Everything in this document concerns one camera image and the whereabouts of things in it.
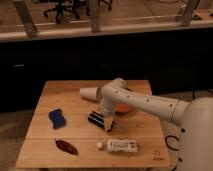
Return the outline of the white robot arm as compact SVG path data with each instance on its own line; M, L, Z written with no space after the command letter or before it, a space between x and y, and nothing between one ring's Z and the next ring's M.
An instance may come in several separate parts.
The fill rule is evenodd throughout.
M180 127L176 171L213 171L213 98L191 102L136 93L117 78L100 88L100 111L113 116L118 103L153 114Z

